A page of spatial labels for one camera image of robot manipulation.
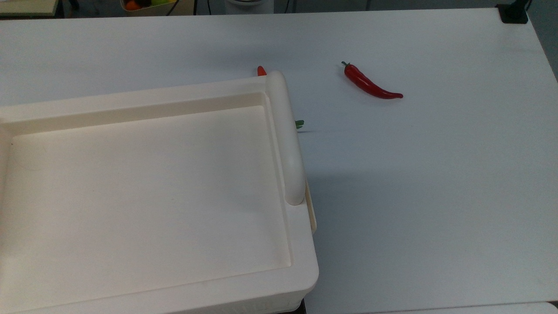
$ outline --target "white container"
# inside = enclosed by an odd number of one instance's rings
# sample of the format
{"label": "white container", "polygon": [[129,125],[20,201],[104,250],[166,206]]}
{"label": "white container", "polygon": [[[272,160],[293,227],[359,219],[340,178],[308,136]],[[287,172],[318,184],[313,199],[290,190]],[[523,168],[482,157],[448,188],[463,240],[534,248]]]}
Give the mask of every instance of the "white container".
{"label": "white container", "polygon": [[273,0],[225,0],[225,14],[273,14]]}
{"label": "white container", "polygon": [[0,313],[292,311],[318,265],[284,77],[0,108]]}

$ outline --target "red chili pepper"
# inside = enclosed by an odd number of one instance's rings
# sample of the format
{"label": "red chili pepper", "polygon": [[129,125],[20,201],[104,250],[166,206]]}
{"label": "red chili pepper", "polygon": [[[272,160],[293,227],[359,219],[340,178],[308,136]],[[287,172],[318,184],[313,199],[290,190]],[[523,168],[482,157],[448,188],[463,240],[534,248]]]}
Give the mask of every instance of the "red chili pepper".
{"label": "red chili pepper", "polygon": [[351,63],[341,62],[345,65],[345,75],[363,91],[372,96],[383,99],[403,98],[403,94],[388,92],[372,83],[359,69]]}
{"label": "red chili pepper", "polygon": [[261,77],[263,75],[267,75],[266,71],[263,69],[263,66],[258,66],[258,76]]}

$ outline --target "white table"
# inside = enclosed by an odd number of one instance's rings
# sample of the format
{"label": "white table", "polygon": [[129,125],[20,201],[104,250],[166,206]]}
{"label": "white table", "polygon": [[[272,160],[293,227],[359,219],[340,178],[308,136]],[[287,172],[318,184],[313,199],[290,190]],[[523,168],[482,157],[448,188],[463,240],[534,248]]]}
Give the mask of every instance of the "white table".
{"label": "white table", "polygon": [[[0,106],[284,72],[309,314],[558,299],[558,84],[496,9],[0,21]],[[404,99],[373,98],[352,62]]]}
{"label": "white table", "polygon": [[558,310],[550,303],[526,303],[390,312],[389,314],[558,314]]}

